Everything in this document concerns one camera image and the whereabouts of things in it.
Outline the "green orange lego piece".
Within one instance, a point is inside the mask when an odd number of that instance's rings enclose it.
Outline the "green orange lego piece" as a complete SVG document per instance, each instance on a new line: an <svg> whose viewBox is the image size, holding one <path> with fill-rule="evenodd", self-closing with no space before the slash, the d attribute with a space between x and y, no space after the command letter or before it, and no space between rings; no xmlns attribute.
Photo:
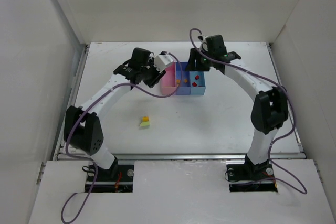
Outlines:
<svg viewBox="0 0 336 224"><path fill-rule="evenodd" d="M141 119L140 127L150 126L150 118L148 116L143 116Z"/></svg>

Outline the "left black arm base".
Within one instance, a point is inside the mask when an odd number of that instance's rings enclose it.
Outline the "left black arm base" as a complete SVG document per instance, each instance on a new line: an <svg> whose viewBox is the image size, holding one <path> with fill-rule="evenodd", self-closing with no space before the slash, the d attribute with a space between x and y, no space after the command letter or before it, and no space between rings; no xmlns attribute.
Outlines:
<svg viewBox="0 0 336 224"><path fill-rule="evenodd" d="M82 171L87 174L85 192L88 193L91 185L92 193L132 193L134 179L134 164L119 164L112 175L105 170L98 168L98 175L95 182L94 165L83 166Z"/></svg>

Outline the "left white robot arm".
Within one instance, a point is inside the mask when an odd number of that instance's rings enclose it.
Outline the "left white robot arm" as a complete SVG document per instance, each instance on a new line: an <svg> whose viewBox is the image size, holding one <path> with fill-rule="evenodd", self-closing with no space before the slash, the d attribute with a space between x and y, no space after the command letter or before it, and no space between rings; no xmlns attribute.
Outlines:
<svg viewBox="0 0 336 224"><path fill-rule="evenodd" d="M101 120L139 83L154 87L173 62L167 52L152 57L150 51L135 48L131 58L113 71L107 83L92 98L78 107L72 105L67 109L64 126L66 154L72 146L85 152L98 168L114 173L118 160L104 143Z"/></svg>

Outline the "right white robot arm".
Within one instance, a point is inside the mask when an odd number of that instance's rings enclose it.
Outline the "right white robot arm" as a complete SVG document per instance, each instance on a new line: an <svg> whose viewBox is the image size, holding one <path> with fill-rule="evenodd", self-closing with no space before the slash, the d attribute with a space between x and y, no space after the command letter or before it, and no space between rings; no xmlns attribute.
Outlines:
<svg viewBox="0 0 336 224"><path fill-rule="evenodd" d="M187 71L209 71L214 68L238 84L252 99L253 140L242 165L230 165L229 172L252 179L269 167L268 151L278 130L288 119L287 97L273 81L252 72L236 52L229 52L221 35L198 36L186 66Z"/></svg>

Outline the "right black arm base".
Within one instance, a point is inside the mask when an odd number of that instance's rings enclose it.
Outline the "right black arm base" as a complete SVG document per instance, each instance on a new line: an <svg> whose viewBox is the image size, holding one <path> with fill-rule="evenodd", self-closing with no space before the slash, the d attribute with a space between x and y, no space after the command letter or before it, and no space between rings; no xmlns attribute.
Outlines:
<svg viewBox="0 0 336 224"><path fill-rule="evenodd" d="M248 164L227 164L225 179L231 193L277 193L272 165L266 163L254 170Z"/></svg>

